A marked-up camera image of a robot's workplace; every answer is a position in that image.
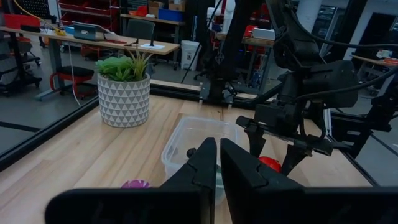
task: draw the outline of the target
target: pink ball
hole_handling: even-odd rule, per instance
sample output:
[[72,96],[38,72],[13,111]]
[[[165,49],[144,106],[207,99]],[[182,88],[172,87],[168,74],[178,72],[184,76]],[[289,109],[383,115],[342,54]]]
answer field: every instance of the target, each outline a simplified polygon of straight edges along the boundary
[[135,188],[149,188],[150,185],[144,180],[129,180],[123,184],[123,189],[135,189]]

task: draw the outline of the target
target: blue box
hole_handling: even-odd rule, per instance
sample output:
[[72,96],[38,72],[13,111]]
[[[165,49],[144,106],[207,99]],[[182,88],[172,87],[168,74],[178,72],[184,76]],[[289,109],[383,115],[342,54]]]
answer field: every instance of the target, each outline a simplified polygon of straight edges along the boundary
[[182,13],[179,11],[168,10],[168,9],[159,9],[159,19],[182,22]]

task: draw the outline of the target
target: green succulent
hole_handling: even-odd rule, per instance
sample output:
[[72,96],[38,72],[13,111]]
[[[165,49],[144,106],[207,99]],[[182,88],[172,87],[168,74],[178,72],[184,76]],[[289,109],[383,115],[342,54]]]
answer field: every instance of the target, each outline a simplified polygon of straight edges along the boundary
[[146,53],[141,54],[138,50],[134,55],[130,53],[130,57],[110,57],[105,60],[99,60],[95,64],[99,73],[112,81],[117,82],[133,82],[141,81],[145,77],[146,67],[149,65],[148,60],[152,56]]

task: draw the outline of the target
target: triangle pattern pot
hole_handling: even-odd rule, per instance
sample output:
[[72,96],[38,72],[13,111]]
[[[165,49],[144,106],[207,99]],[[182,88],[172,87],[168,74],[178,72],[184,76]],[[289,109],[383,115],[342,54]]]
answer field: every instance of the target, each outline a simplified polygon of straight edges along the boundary
[[150,77],[138,82],[116,82],[98,74],[99,110],[103,121],[117,128],[144,124],[149,117]]

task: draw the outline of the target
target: transparent bin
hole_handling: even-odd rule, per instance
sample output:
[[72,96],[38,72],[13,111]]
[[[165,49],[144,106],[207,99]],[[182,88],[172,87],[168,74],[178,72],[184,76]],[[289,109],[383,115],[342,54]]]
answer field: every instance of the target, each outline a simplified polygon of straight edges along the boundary
[[[228,138],[236,142],[238,130],[235,124],[212,119],[196,117],[182,118],[174,129],[162,153],[162,162],[165,166],[166,178],[173,176],[188,161],[187,151],[191,148],[198,149],[207,137],[214,137],[217,143],[217,164],[220,166],[220,139]],[[216,175],[216,205],[225,198],[223,179],[221,173]]]

